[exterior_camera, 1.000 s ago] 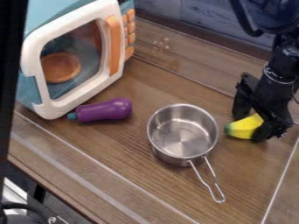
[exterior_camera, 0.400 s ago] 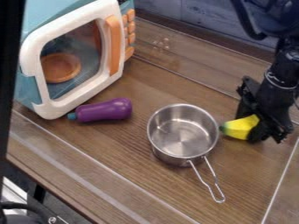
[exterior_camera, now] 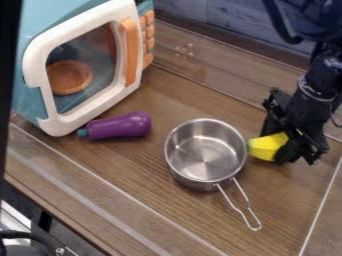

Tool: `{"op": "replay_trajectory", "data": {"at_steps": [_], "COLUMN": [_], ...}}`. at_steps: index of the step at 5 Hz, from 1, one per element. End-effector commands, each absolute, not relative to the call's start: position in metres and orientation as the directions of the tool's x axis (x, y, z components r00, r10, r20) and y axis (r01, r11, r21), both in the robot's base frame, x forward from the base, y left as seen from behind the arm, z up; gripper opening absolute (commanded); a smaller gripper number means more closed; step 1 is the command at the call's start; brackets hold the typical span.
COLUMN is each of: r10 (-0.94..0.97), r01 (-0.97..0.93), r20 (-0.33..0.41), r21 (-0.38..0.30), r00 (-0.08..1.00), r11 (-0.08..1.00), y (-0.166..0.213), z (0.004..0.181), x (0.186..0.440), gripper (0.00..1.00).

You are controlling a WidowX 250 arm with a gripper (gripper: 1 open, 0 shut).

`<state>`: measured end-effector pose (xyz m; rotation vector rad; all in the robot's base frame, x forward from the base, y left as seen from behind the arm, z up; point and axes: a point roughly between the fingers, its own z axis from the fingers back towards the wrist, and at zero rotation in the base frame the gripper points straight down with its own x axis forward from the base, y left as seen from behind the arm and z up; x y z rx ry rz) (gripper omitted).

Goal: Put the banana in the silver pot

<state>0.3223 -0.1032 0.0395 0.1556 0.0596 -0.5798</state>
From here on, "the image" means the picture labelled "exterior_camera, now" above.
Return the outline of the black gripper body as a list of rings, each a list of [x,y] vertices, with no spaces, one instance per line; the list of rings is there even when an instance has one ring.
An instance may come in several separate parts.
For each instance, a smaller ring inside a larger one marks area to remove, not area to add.
[[[300,158],[312,165],[329,149],[323,134],[323,126],[329,117],[329,105],[308,97],[300,90],[288,95],[276,87],[269,90],[269,96],[261,105],[267,111],[272,110],[283,116],[281,132],[287,136],[304,135],[309,140],[311,157]]]

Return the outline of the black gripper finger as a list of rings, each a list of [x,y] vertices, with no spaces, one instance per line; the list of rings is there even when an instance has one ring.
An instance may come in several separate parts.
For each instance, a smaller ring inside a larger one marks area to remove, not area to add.
[[[295,162],[300,157],[311,157],[311,144],[304,135],[287,136],[285,133],[273,135],[276,151],[273,161],[277,165]]]
[[[260,136],[268,136],[283,131],[283,116],[272,110],[267,111],[260,130]]]

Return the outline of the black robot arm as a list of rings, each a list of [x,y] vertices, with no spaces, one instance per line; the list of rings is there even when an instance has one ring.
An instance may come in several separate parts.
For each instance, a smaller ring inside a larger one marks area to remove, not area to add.
[[[284,135],[271,160],[313,163],[328,152],[324,124],[342,106],[342,0],[261,0],[279,37],[288,44],[313,43],[308,68],[293,94],[273,87],[263,102],[260,134]]]

